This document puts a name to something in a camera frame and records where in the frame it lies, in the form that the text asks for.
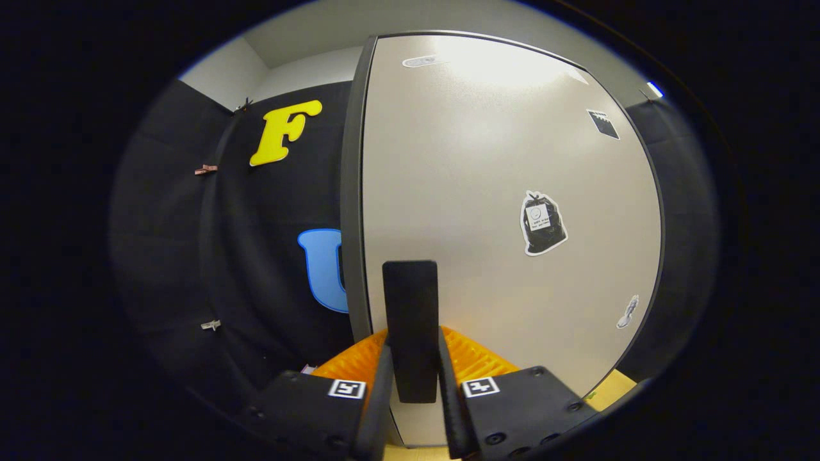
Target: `sticker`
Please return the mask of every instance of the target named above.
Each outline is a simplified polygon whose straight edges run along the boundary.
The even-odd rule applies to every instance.
[[[590,117],[592,117],[592,121],[595,122],[595,126],[598,128],[598,131],[615,139],[620,139],[615,131],[615,125],[613,125],[612,121],[609,120],[607,114],[590,109],[586,109],[586,111],[590,114]]]
[[[265,129],[259,139],[259,148],[251,156],[250,166],[258,167],[265,163],[278,162],[288,156],[288,148],[282,143],[285,136],[293,143],[302,136],[305,129],[305,115],[317,116],[321,113],[321,103],[318,99],[306,103],[295,104],[268,112],[262,118]]]
[[[364,388],[367,383],[364,381],[346,381],[336,379],[327,394],[330,397],[340,397],[342,399],[361,399],[364,396]]]
[[[495,380],[491,377],[465,381],[462,383],[462,388],[464,389],[464,395],[468,399],[499,392],[499,386],[495,384]]]
[[[429,66],[431,64],[444,64],[445,62],[450,62],[450,60],[444,58],[441,55],[434,54],[431,56],[412,57],[410,59],[405,59],[404,61],[402,61],[402,66],[422,67]]]
[[[586,81],[583,75],[575,68],[570,67],[567,69],[567,74],[571,76],[573,79],[580,81],[582,84],[590,84],[590,82]]]
[[[626,312],[621,317],[621,320],[617,321],[618,329],[624,328],[629,325],[629,322],[632,322],[632,313],[635,311],[635,308],[638,307],[638,295],[632,296],[632,300],[630,300],[629,305],[626,306]]]
[[[528,256],[544,254],[567,240],[558,205],[541,192],[527,190],[519,222]]]

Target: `trash bag sticker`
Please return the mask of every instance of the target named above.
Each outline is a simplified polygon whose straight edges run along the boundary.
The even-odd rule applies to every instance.
[[[544,254],[567,239],[558,204],[541,192],[527,190],[521,205],[521,230],[528,256]]]
[[[621,317],[621,320],[617,321],[617,327],[619,330],[629,325],[629,322],[632,322],[632,313],[635,311],[636,307],[638,307],[637,294],[635,296],[632,296],[632,300],[630,300],[629,305],[626,306],[626,312],[624,312],[623,317]]]
[[[592,121],[595,122],[595,126],[598,128],[598,131],[604,133],[607,136],[611,136],[615,139],[620,139],[617,136],[617,132],[615,131],[615,125],[613,125],[612,121],[609,120],[607,114],[598,111],[592,111],[590,109],[586,109],[586,111],[592,117]]]

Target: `door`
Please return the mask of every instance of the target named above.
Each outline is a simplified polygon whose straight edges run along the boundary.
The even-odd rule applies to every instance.
[[[578,395],[628,348],[658,276],[658,192],[631,123],[581,68],[490,39],[379,38],[361,175],[373,331],[382,263],[431,259],[442,325]],[[393,399],[405,445],[446,444],[440,397]]]

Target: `light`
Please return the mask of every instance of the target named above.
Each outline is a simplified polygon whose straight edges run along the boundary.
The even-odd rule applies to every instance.
[[[659,90],[658,87],[653,85],[652,82],[646,82],[646,84],[652,89],[652,91],[655,92],[655,94],[658,95],[659,98],[663,98],[663,93],[661,93],[661,90]]]

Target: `black fabric wall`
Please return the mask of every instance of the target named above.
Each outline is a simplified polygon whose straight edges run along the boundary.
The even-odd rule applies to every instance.
[[[301,89],[252,104],[228,140],[216,182],[215,219],[205,231],[219,317],[248,346],[244,366],[260,386],[282,368],[322,364],[353,344],[347,314],[320,305],[308,283],[303,232],[339,229],[339,156],[349,82]],[[249,166],[263,117],[271,110],[318,99],[298,141],[284,159]],[[257,358],[265,356],[259,362]]]
[[[635,381],[657,376],[695,329],[718,267],[718,198],[695,132],[666,99],[627,108],[658,178],[664,217],[663,266],[639,335],[617,366]]]
[[[109,221],[123,305],[169,373],[228,414],[279,371],[323,363],[353,343],[348,316],[312,297],[296,241],[306,229],[339,228],[348,88],[300,90],[233,115],[175,80],[123,155]],[[265,113],[316,98],[322,113],[290,155],[250,168]],[[220,169],[196,176],[204,163]],[[216,331],[200,327],[215,319]]]

